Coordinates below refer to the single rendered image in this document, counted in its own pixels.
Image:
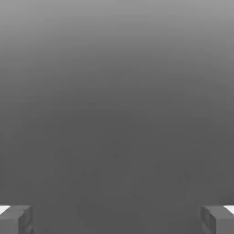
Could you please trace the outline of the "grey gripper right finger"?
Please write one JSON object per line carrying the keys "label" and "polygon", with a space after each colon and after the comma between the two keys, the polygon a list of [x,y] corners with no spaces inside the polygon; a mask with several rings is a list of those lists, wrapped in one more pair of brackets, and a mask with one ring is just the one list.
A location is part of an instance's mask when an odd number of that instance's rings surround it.
{"label": "grey gripper right finger", "polygon": [[201,206],[203,234],[234,234],[234,205]]}

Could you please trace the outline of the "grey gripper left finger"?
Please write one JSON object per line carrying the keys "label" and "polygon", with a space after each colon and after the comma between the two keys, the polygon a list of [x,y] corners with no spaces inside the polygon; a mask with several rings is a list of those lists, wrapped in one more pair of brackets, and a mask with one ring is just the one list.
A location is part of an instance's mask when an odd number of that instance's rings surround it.
{"label": "grey gripper left finger", "polygon": [[33,206],[13,205],[0,215],[0,234],[34,234]]}

